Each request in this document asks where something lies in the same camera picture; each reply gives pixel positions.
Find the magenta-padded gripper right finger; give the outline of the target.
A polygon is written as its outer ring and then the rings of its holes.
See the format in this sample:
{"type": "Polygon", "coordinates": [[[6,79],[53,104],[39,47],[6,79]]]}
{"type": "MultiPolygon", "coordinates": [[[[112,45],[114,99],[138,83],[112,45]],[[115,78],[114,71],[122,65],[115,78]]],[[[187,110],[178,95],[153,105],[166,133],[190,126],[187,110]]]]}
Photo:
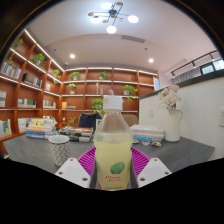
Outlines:
{"type": "Polygon", "coordinates": [[[132,188],[143,187],[171,174],[171,171],[159,158],[149,158],[135,148],[131,148],[131,151],[132,167],[130,183],[132,188]]]}

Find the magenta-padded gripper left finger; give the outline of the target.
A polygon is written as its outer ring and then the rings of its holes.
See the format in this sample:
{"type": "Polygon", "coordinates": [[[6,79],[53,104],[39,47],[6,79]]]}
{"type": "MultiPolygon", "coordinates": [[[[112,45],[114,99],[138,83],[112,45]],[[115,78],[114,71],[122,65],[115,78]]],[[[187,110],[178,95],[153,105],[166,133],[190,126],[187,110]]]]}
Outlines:
{"type": "Polygon", "coordinates": [[[96,187],[95,148],[88,150],[78,158],[68,158],[55,175],[84,188],[96,187]]]}

